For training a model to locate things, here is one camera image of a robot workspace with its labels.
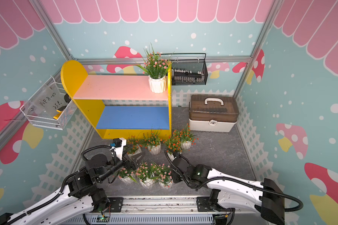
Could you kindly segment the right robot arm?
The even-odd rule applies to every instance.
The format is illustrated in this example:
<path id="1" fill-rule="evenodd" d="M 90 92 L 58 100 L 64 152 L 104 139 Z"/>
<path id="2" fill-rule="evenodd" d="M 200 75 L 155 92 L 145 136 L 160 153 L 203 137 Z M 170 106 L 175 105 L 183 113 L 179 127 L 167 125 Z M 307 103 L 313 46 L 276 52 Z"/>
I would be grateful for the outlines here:
<path id="1" fill-rule="evenodd" d="M 209 210 L 234 214 L 236 209 L 246 209 L 259 213 L 267 222 L 283 225 L 285 213 L 299 211 L 304 206 L 300 199 L 283 193 L 271 179 L 263 182 L 241 179 L 203 164 L 193 166 L 169 148 L 165 150 L 166 158 L 169 153 L 174 155 L 169 161 L 174 183 L 182 181 L 196 191 L 210 189 L 210 196 L 203 204 Z"/>

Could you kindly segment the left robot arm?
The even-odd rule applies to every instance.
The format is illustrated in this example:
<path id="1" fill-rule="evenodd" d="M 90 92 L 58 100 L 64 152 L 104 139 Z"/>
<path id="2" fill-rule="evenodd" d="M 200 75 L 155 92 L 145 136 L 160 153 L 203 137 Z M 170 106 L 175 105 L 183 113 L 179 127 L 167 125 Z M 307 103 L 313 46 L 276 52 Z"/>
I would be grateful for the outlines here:
<path id="1" fill-rule="evenodd" d="M 59 224 L 78 214 L 98 211 L 104 213 L 112 207 L 110 198 L 98 185 L 120 169 L 136 170 L 145 153 L 128 156 L 132 148 L 124 138 L 115 138 L 109 145 L 97 145 L 84 150 L 84 166 L 64 178 L 55 192 L 19 213 L 0 215 L 0 225 Z"/>

